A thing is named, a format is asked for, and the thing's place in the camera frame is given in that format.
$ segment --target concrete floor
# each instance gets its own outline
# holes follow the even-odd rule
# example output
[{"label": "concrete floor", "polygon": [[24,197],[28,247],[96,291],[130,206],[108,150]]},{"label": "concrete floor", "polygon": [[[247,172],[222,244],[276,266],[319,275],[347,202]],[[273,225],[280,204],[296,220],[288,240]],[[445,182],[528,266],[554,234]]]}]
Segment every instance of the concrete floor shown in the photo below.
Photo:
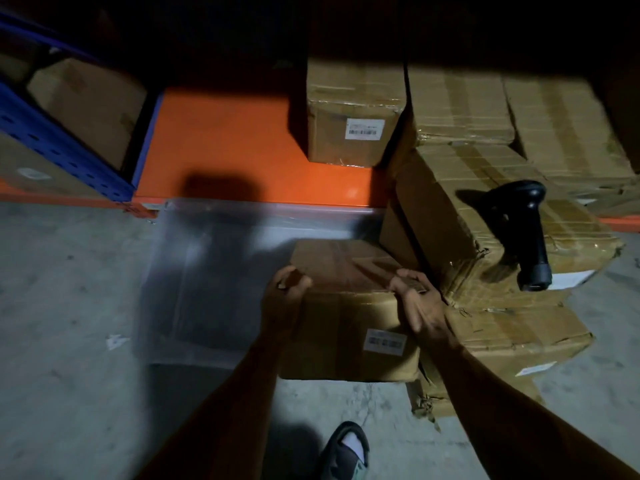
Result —
[{"label": "concrete floor", "polygon": [[[131,343],[154,225],[116,210],[0,203],[0,477],[126,479],[227,376],[146,366]],[[548,408],[640,470],[640,235],[570,304],[597,337],[537,379]],[[486,478],[457,419],[402,385],[281,381],[265,478],[297,478],[336,425],[363,424],[370,479]]]}]

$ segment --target black barcode scanner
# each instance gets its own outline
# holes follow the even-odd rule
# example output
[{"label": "black barcode scanner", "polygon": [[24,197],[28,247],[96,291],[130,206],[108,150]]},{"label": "black barcode scanner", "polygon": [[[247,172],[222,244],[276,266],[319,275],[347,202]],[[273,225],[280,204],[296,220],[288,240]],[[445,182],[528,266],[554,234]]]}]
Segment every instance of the black barcode scanner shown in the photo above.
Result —
[{"label": "black barcode scanner", "polygon": [[518,259],[518,286],[522,291],[544,291],[551,284],[551,267],[538,211],[546,193],[540,182],[518,180],[489,190],[479,202],[483,217],[499,223],[505,251]]}]

